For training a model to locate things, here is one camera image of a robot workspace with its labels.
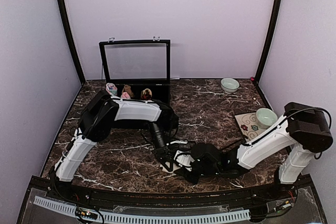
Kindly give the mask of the black left frame post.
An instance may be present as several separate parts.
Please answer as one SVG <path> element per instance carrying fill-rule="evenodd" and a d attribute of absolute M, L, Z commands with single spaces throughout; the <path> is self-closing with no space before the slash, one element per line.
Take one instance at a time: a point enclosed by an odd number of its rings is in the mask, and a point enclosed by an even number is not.
<path fill-rule="evenodd" d="M 64 33 L 66 36 L 66 41 L 67 41 L 68 48 L 70 51 L 70 55 L 71 55 L 71 58 L 72 58 L 72 61 L 73 61 L 73 64 L 76 70 L 76 74 L 78 76 L 78 79 L 81 85 L 83 85 L 86 82 L 86 79 L 85 79 L 85 75 L 84 75 L 84 72 L 83 72 L 83 69 L 82 69 L 82 66 L 79 60 L 79 56 L 76 50 L 75 41 L 72 35 L 65 0 L 57 0 L 57 4 L 59 8 L 62 26 L 63 26 Z"/>

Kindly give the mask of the white brown striped sock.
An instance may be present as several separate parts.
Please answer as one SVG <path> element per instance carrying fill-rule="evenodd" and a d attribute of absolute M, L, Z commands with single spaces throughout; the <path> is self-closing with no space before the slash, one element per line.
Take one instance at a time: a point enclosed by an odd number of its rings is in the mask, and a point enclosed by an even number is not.
<path fill-rule="evenodd" d="M 181 167 L 175 165 L 175 164 L 165 164 L 165 165 L 162 165 L 160 164 L 160 169 L 163 171 L 163 172 L 166 172 L 166 173 L 174 173 L 176 170 L 178 169 L 181 169 Z"/>

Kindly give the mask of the black glass-lid sock box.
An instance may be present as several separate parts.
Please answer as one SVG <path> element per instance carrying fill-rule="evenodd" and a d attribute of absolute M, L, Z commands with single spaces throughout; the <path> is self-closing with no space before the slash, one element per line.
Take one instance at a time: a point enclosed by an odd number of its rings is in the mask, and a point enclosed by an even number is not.
<path fill-rule="evenodd" d="M 170 102 L 171 41 L 169 39 L 114 40 L 99 42 L 102 78 L 114 83 L 118 96 L 129 85 L 135 98 L 149 88 L 153 98 Z"/>

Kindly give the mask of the black right frame post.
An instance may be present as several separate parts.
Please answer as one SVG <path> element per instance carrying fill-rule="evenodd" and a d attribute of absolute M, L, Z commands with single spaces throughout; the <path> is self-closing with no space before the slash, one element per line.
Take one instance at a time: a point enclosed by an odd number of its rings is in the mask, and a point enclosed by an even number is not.
<path fill-rule="evenodd" d="M 256 83 L 256 85 L 259 85 L 259 82 L 263 75 L 264 68 L 266 66 L 266 61 L 267 61 L 267 58 L 270 52 L 271 43 L 272 43 L 273 36 L 275 33 L 275 29 L 276 29 L 280 5 L 281 5 L 281 0 L 274 0 L 272 11 L 271 11 L 271 16 L 270 16 L 270 21 L 268 25 L 268 30 L 267 30 L 267 34 L 265 38 L 265 43 L 264 43 L 263 50 L 260 56 L 260 61 L 257 67 L 257 71 L 254 76 L 254 82 Z"/>

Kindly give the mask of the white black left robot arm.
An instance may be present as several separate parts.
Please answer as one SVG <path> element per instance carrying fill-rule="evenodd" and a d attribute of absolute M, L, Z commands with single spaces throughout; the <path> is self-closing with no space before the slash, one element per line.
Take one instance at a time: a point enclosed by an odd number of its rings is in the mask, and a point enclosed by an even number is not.
<path fill-rule="evenodd" d="M 73 137 L 60 160 L 51 171 L 59 180 L 53 191 L 63 201 L 74 197 L 71 182 L 74 174 L 90 150 L 105 140 L 112 129 L 149 129 L 157 148 L 166 146 L 171 132 L 178 127 L 174 110 L 160 100 L 122 99 L 100 91 L 82 112 Z"/>

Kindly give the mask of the black table edge rail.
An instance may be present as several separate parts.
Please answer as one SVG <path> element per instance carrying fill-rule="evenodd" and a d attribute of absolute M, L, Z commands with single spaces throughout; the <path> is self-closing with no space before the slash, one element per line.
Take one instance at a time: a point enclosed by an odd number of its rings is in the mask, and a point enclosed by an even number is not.
<path fill-rule="evenodd" d="M 302 175 L 292 186 L 262 184 L 253 187 L 240 187 L 238 180 L 205 178 L 197 185 L 169 175 L 160 179 L 148 179 L 139 187 L 132 181 L 123 182 L 120 178 L 111 184 L 75 175 L 68 185 L 58 183 L 53 189 L 49 179 L 32 176 L 25 198 L 36 191 L 53 199 L 69 199 L 80 204 L 97 207 L 112 207 L 117 204 L 150 207 L 201 207 L 229 205 L 231 207 L 261 207 L 268 202 L 294 198 L 317 205 L 319 200 L 312 179 Z"/>

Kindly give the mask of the black frame post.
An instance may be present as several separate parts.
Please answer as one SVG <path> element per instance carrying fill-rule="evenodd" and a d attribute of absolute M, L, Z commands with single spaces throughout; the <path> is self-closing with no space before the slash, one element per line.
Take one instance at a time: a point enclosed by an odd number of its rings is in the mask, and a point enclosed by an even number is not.
<path fill-rule="evenodd" d="M 265 38 L 265 43 L 264 43 L 263 50 L 260 56 L 260 61 L 257 67 L 257 71 L 254 76 L 254 82 L 256 83 L 256 85 L 259 85 L 259 82 L 263 75 L 264 68 L 266 66 L 266 61 L 267 61 L 267 58 L 270 52 L 271 43 L 272 43 L 273 36 L 275 33 L 275 29 L 276 29 L 280 5 L 281 5 L 281 0 L 274 0 L 272 11 L 271 11 L 271 16 L 270 16 L 270 21 L 268 25 L 268 30 L 267 30 L 267 34 Z"/>
<path fill-rule="evenodd" d="M 66 41 L 67 41 L 68 48 L 70 51 L 70 55 L 71 55 L 71 58 L 72 58 L 72 61 L 73 61 L 73 64 L 76 70 L 76 74 L 78 76 L 78 79 L 81 85 L 83 85 L 86 82 L 86 79 L 85 79 L 85 75 L 84 75 L 84 72 L 83 72 L 83 69 L 82 69 L 82 66 L 79 60 L 79 56 L 76 50 L 75 41 L 72 35 L 65 0 L 57 0 L 57 4 L 59 8 L 62 26 L 63 26 L 64 33 L 66 36 Z"/>

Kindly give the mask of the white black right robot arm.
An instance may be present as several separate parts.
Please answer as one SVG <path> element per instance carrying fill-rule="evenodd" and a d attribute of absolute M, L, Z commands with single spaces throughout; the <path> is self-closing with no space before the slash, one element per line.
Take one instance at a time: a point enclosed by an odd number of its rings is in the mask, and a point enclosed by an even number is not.
<path fill-rule="evenodd" d="M 324 108 L 290 102 L 271 127 L 228 152 L 224 153 L 212 144 L 195 144 L 187 153 L 187 163 L 178 163 L 174 173 L 193 184 L 198 183 L 200 177 L 208 176 L 234 179 L 276 152 L 292 146 L 289 156 L 278 168 L 276 182 L 268 187 L 269 197 L 278 200 L 314 156 L 331 147 L 331 121 L 330 113 Z"/>

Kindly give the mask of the floral patterned coaster tile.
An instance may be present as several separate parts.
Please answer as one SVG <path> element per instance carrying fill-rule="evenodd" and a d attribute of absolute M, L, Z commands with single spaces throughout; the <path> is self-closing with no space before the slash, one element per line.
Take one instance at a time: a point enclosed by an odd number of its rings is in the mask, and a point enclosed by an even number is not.
<path fill-rule="evenodd" d="M 265 131 L 257 122 L 256 112 L 234 115 L 246 142 L 253 140 Z"/>

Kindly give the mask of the pale green ceramic bowl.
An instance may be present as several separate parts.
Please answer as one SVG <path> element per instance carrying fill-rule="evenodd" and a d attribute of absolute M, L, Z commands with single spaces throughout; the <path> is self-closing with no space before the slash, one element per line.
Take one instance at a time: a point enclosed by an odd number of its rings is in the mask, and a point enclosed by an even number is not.
<path fill-rule="evenodd" d="M 233 78 L 223 78 L 221 80 L 221 88 L 225 93 L 234 93 L 238 90 L 239 87 L 239 82 Z"/>

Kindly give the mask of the white cup on coaster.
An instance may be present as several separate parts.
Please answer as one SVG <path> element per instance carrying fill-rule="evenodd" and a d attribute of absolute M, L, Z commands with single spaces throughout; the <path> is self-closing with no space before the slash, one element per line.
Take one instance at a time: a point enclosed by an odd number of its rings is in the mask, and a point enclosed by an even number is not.
<path fill-rule="evenodd" d="M 268 108 L 260 108 L 256 111 L 256 119 L 261 129 L 268 129 L 276 123 L 278 117 L 274 111 Z"/>

